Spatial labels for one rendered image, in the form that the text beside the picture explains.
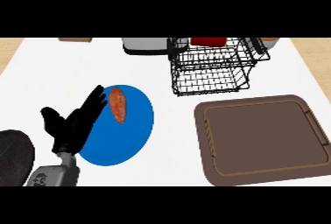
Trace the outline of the grey pot with orange top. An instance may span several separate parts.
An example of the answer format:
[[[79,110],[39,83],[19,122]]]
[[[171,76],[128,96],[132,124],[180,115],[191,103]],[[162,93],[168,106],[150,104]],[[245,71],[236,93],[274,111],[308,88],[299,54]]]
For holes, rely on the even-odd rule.
[[[274,47],[274,44],[279,40],[279,38],[259,38],[262,47],[270,50]]]

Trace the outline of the dark round pan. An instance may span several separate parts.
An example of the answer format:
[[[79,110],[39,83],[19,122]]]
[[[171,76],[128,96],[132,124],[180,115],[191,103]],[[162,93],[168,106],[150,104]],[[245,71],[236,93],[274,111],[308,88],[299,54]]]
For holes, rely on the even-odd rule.
[[[0,131],[0,186],[22,186],[35,161],[35,148],[19,130]]]

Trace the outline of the brown rectangular tray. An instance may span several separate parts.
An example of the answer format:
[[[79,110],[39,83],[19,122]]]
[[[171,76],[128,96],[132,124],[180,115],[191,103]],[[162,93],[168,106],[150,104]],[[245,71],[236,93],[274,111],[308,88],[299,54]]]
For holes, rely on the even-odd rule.
[[[202,102],[193,116],[203,176],[212,185],[331,175],[331,141],[298,96]]]

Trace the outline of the grey and black appliance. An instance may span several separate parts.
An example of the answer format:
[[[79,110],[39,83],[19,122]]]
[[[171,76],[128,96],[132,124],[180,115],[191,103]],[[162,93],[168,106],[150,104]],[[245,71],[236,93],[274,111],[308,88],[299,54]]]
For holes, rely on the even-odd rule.
[[[128,55],[163,55],[166,53],[165,38],[122,38],[122,49]]]

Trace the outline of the blue round plate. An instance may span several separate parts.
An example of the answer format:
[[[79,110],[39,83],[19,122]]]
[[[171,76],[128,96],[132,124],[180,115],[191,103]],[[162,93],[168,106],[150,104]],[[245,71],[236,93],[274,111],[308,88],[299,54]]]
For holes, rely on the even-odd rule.
[[[147,142],[153,110],[149,97],[126,85],[109,86],[103,93],[109,96],[112,88],[118,88],[125,97],[125,119],[119,123],[110,112],[110,106],[101,109],[87,137],[79,156],[92,165],[116,165],[126,161],[140,151]]]

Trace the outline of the orange sweet potato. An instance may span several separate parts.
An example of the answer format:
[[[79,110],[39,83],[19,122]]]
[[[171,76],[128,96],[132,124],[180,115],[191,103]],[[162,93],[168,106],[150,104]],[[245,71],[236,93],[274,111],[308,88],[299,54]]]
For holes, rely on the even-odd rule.
[[[122,124],[126,116],[126,100],[118,87],[113,87],[107,92],[107,105],[115,121]]]

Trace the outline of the red can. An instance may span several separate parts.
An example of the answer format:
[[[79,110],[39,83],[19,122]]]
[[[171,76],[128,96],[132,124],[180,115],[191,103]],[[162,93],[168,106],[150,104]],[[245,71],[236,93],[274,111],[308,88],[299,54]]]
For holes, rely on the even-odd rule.
[[[193,46],[222,47],[225,45],[227,38],[191,38],[190,44]]]

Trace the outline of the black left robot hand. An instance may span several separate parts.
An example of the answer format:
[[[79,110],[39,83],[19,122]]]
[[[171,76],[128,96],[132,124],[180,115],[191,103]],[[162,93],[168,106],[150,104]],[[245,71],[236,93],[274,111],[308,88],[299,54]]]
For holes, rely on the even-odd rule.
[[[75,155],[85,144],[92,124],[107,104],[103,87],[95,86],[79,108],[63,118],[50,108],[41,108],[45,133],[54,138],[53,153],[66,152]]]

